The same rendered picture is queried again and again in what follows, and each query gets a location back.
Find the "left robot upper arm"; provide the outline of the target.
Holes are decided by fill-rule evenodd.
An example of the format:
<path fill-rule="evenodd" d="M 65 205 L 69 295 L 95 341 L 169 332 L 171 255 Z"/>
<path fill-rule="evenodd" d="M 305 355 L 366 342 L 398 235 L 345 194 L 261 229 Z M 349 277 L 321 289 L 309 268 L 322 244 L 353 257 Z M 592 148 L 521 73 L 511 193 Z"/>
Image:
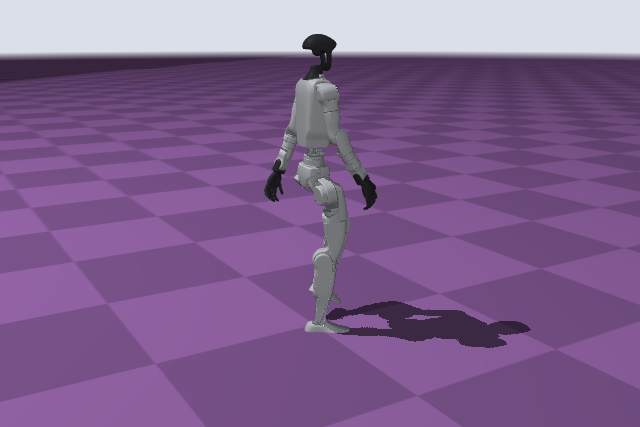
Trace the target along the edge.
<path fill-rule="evenodd" d="M 297 84 L 298 84 L 298 82 L 297 82 Z M 296 133 L 296 89 L 297 89 L 297 84 L 296 84 L 296 88 L 295 88 L 295 100 L 294 100 L 294 103 L 293 103 L 292 112 L 291 112 L 291 119 L 290 119 L 290 123 L 289 123 L 289 127 L 288 127 L 289 131 L 292 134 L 295 134 L 295 135 L 297 135 L 297 133 Z"/>

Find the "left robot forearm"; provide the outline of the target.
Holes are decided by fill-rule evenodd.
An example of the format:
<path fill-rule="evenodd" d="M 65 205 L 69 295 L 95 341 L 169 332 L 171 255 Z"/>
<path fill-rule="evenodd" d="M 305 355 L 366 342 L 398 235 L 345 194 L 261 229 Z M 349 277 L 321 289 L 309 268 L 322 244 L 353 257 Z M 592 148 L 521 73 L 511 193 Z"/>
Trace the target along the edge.
<path fill-rule="evenodd" d="M 275 161 L 277 159 L 281 160 L 281 165 L 279 167 L 279 170 L 282 170 L 282 171 L 287 169 L 288 163 L 292 159 L 294 148 L 297 144 L 297 136 L 292 134 L 289 131 L 288 127 L 284 133 L 284 137 L 283 137 L 284 141 L 279 151 L 278 157 L 275 159 Z M 275 161 L 274 161 L 274 164 L 275 164 Z"/>

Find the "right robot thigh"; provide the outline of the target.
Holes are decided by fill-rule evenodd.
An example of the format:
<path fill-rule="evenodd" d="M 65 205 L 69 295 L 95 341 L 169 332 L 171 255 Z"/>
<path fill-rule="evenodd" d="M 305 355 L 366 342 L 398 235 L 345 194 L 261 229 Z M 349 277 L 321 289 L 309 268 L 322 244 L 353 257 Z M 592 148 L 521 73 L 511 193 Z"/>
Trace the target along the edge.
<path fill-rule="evenodd" d="M 322 213 L 322 222 L 328 245 L 314 252 L 312 263 L 315 267 L 315 257 L 325 253 L 331 257 L 334 266 L 342 250 L 346 234 L 348 215 L 344 192 L 340 184 L 331 182 L 326 176 L 317 178 L 314 187 L 316 202 L 320 206 L 326 205 Z"/>

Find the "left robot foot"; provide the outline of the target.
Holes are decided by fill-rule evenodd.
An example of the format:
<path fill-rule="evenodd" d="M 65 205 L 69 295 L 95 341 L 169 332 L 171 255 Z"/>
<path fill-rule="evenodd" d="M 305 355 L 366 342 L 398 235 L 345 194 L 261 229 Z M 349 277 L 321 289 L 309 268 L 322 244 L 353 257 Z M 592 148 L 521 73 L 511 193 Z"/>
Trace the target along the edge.
<path fill-rule="evenodd" d="M 313 292 L 313 284 L 311 285 L 311 287 L 309 288 L 309 290 Z M 339 304 L 341 303 L 341 300 L 336 296 L 336 294 L 334 293 L 334 291 L 333 291 L 333 293 L 332 293 L 331 300 L 332 300 L 332 301 L 335 301 L 335 302 L 337 302 L 337 303 L 339 303 Z"/>

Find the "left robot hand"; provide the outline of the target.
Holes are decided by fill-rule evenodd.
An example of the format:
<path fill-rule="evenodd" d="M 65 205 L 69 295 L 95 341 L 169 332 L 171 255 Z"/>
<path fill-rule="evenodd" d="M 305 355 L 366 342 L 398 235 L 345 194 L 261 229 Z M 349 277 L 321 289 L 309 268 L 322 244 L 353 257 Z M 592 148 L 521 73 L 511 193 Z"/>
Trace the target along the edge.
<path fill-rule="evenodd" d="M 267 184 L 264 189 L 265 196 L 268 197 L 268 199 L 272 200 L 273 202 L 275 202 L 275 200 L 279 202 L 276 196 L 278 186 L 279 186 L 280 193 L 283 194 L 283 190 L 281 186 L 281 179 L 282 179 L 281 174 L 284 174 L 286 170 L 284 171 L 279 170 L 280 165 L 281 165 L 281 160 L 277 159 L 272 168 L 274 172 L 269 176 L 267 180 Z M 273 197 L 275 200 L 273 199 Z"/>

